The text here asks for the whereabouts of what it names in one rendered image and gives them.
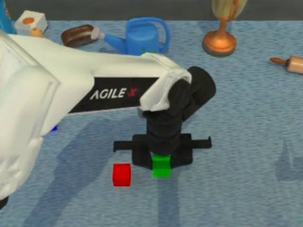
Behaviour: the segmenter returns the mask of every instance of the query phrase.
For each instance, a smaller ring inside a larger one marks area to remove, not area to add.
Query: watering can handle
[[[130,19],[127,23],[126,23],[126,32],[128,33],[131,29],[131,26],[134,23],[137,22],[156,22],[159,23],[163,26],[164,30],[165,30],[165,36],[166,36],[166,41],[165,44],[163,44],[161,47],[159,47],[159,51],[160,52],[165,52],[167,51],[169,44],[170,44],[170,32],[169,32],[169,27],[167,26],[166,22],[160,18],[157,17],[137,17],[137,18],[133,18]]]

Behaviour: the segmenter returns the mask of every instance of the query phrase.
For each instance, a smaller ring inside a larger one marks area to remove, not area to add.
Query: white robotic arm
[[[136,79],[148,82],[142,86]],[[190,84],[192,76],[163,55],[84,52],[0,31],[0,201],[27,180],[43,136],[66,114],[135,106],[165,110],[180,79]],[[129,102],[119,101],[125,95]]]

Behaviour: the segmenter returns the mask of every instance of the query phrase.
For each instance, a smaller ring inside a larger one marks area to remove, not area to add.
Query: copper trophy
[[[237,40],[226,31],[226,25],[243,11],[246,2],[247,0],[212,0],[213,13],[220,20],[220,26],[218,30],[208,32],[202,41],[202,47],[208,54],[225,57],[234,52]]]

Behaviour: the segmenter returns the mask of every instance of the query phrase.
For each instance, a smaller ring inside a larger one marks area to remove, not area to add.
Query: robotic arm
[[[43,136],[65,115],[138,107],[149,147],[167,155],[180,143],[169,147],[168,138],[214,94],[203,69],[185,70],[160,54],[84,52],[0,31],[0,209],[29,177]]]

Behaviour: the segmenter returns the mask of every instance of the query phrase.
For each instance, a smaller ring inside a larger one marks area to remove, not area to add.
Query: blue watering can
[[[166,42],[159,44],[157,27],[152,23],[160,23],[165,30]],[[169,28],[164,20],[156,17],[138,17],[126,23],[125,39],[104,34],[103,40],[122,54],[141,55],[144,52],[163,53],[170,43]]]

